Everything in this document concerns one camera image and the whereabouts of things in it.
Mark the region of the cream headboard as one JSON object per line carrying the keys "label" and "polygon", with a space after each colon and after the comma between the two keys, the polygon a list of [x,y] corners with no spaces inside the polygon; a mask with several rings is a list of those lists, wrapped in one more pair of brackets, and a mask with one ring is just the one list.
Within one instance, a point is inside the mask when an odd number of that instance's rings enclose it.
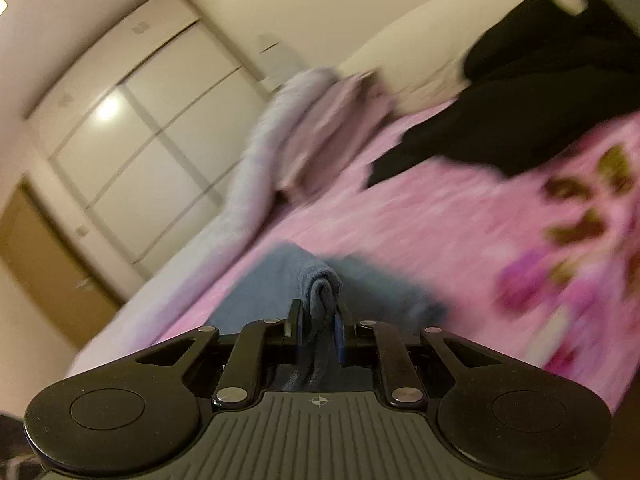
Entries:
{"label": "cream headboard", "polygon": [[[431,0],[390,23],[337,66],[343,75],[376,70],[407,115],[454,98],[466,86],[472,45],[524,0]],[[554,0],[577,14],[585,0]]]}

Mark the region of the grey striped duvet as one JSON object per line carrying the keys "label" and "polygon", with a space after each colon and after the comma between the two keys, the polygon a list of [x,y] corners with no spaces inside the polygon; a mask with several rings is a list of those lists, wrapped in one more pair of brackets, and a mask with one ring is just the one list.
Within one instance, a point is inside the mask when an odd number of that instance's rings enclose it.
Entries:
{"label": "grey striped duvet", "polygon": [[335,70],[327,67],[304,70],[286,82],[248,136],[221,213],[85,345],[66,372],[68,377],[154,344],[242,255],[269,216],[282,144],[336,82]]}

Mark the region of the blue denim jeans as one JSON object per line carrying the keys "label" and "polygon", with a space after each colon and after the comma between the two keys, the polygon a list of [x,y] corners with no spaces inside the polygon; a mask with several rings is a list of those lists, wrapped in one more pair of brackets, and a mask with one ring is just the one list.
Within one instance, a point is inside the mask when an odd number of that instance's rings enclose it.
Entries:
{"label": "blue denim jeans", "polygon": [[338,364],[334,314],[347,309],[356,322],[395,325],[402,336],[442,324],[448,308],[432,292],[360,255],[319,258],[293,243],[277,244],[232,287],[207,319],[223,335],[254,321],[286,318],[294,300],[311,320],[297,364],[281,364],[270,382],[282,391],[358,391],[372,388],[372,373]]}

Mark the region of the mauve folded cloth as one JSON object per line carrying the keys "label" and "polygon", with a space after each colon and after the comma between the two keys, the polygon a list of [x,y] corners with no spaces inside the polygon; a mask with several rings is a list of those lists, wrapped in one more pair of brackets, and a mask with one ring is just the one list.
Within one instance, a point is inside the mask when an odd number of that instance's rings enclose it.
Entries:
{"label": "mauve folded cloth", "polygon": [[277,191],[296,205],[318,198],[378,133],[394,108],[395,98],[375,72],[332,84],[285,142]]}

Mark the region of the pink floral blanket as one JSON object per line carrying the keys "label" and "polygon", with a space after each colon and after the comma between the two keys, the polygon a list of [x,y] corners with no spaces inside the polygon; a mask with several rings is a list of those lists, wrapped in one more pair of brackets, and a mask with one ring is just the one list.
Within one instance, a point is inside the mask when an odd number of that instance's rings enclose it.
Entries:
{"label": "pink floral blanket", "polygon": [[525,358],[556,310],[570,326],[544,367],[611,407],[639,365],[639,117],[585,134],[567,157],[513,179],[434,157],[374,188],[368,163],[414,124],[386,128],[320,200],[288,211],[169,327],[203,324],[279,243],[355,256],[423,287],[448,330]]}

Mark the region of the brown wooden door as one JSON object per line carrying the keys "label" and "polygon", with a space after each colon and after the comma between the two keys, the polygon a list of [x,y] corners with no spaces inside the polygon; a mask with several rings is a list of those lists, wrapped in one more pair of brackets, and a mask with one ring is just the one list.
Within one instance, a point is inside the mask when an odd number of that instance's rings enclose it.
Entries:
{"label": "brown wooden door", "polygon": [[1,214],[1,258],[44,316],[78,349],[122,306],[122,298],[73,248],[25,179]]}

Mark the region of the black garment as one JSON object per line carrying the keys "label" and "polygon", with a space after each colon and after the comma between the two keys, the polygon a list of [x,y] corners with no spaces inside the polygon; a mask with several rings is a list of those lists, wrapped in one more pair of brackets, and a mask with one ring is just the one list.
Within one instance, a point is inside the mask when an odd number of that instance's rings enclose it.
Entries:
{"label": "black garment", "polygon": [[524,0],[463,62],[468,86],[375,159],[373,186],[434,156],[510,178],[548,162],[591,128],[639,108],[639,37],[603,0],[570,14]]}

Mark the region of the white sliding wardrobe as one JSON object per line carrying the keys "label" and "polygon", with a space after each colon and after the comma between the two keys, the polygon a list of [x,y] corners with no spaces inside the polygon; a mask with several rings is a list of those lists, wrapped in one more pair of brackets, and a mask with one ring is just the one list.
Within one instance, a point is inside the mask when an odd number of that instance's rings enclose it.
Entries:
{"label": "white sliding wardrobe", "polygon": [[220,214],[266,101],[186,0],[148,0],[66,70],[29,121],[79,207],[150,278]]}

